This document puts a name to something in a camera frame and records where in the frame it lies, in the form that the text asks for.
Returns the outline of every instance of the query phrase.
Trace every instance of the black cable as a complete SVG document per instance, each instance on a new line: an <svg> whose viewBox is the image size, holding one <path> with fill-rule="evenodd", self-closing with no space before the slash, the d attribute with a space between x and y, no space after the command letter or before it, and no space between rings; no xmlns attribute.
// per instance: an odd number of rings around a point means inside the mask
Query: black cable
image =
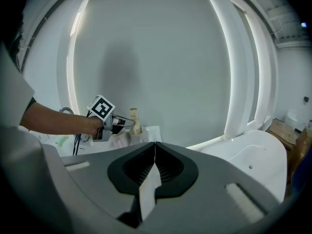
<svg viewBox="0 0 312 234"><path fill-rule="evenodd" d="M79 148L80 138L81 138L81 134L76 135L76 137L75 137L74 149L73 149L73 156L74 156L74 155L77 155L77 153L78 153L78 148Z"/></svg>

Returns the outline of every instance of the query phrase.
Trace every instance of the black and white fiducial marker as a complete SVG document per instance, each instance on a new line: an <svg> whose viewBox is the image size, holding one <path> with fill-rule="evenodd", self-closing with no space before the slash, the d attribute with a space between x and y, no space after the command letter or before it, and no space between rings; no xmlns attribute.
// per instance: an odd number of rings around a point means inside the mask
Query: black and white fiducial marker
<svg viewBox="0 0 312 234"><path fill-rule="evenodd" d="M115 106L109 102L102 95L97 95L95 99L87 106L87 109L99 117L101 120L105 121L107 117L112 113Z"/></svg>

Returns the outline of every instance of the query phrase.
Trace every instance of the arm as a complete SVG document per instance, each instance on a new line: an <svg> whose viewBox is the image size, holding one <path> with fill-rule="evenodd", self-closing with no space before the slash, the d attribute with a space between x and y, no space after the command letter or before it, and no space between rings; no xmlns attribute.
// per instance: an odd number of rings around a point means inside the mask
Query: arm
<svg viewBox="0 0 312 234"><path fill-rule="evenodd" d="M97 117L84 117L64 114L39 103L33 103L24 113L20 125L28 130L52 135L97 135L98 128L103 127Z"/></svg>

